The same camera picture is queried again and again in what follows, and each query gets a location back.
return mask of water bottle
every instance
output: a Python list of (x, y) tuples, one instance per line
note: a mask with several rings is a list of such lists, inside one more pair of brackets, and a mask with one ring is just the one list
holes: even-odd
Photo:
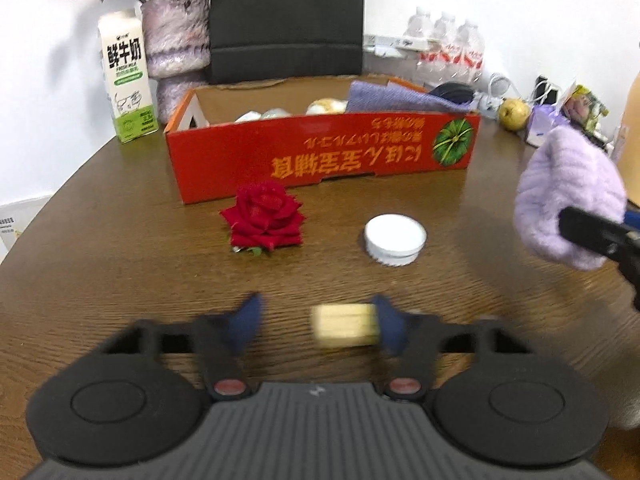
[(441, 18), (435, 23), (436, 38), (440, 40), (440, 54), (435, 64), (435, 72), (438, 73), (438, 83), (445, 83), (455, 78), (456, 65), (462, 60), (463, 44), (458, 39), (456, 17), (448, 12), (443, 12)]
[(440, 44), (446, 27), (442, 23), (440, 18), (433, 28), (431, 34), (428, 36), (430, 40), (430, 48), (427, 51), (420, 53), (420, 59), (418, 61), (416, 79), (417, 83), (423, 86), (434, 88), (441, 83), (442, 78), (442, 64), (440, 63)]
[(484, 59), (484, 38), (478, 32), (478, 24), (467, 20), (466, 45), (462, 63), (465, 65), (469, 84), (476, 84), (482, 74), (482, 61)]
[(458, 37), (465, 43), (469, 39), (469, 24), (473, 23), (471, 20), (465, 20), (465, 23), (458, 27)]
[(415, 14), (409, 18), (404, 36), (410, 38), (428, 38), (433, 30), (431, 13), (422, 7), (416, 7)]
[[(404, 36), (420, 39), (430, 37), (433, 33), (433, 22), (430, 16), (430, 12), (427, 12), (422, 7), (416, 7), (415, 14), (409, 18)], [(406, 62), (403, 63), (405, 65), (403, 70), (404, 78), (416, 84), (424, 84), (424, 77), (428, 72), (428, 70), (425, 70), (425, 67), (422, 66), (422, 54), (422, 52), (407, 52)]]

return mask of red box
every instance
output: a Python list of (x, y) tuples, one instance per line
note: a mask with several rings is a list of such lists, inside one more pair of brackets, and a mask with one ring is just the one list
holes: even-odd
[[(289, 187), (343, 175), (468, 166), (480, 122), (477, 114), (304, 116), (316, 99), (346, 99), (353, 79), (292, 78), (188, 92), (165, 130), (183, 202), (233, 196), (243, 184), (269, 179)], [(382, 84), (388, 80), (366, 79)], [(249, 110), (278, 107), (294, 116), (232, 122)]]

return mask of white wall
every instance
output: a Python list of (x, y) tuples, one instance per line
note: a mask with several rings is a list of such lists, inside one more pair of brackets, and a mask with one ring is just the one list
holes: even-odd
[[(113, 136), (96, 24), (133, 4), (0, 0), (0, 204), (55, 192)], [(366, 0), (366, 31), (401, 34), (416, 5), (475, 18), (521, 92), (539, 73), (575, 75), (618, 122), (640, 69), (640, 0)]]

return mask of milk carton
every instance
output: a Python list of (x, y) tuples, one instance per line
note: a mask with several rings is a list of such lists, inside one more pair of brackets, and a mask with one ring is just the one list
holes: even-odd
[(142, 23), (133, 9), (122, 10), (101, 16), (98, 31), (102, 69), (120, 142), (156, 131)]

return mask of vase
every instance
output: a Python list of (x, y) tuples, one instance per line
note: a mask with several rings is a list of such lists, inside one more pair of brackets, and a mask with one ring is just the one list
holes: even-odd
[(158, 81), (158, 120), (167, 124), (186, 91), (207, 84), (209, 0), (148, 0), (142, 29), (149, 77)]

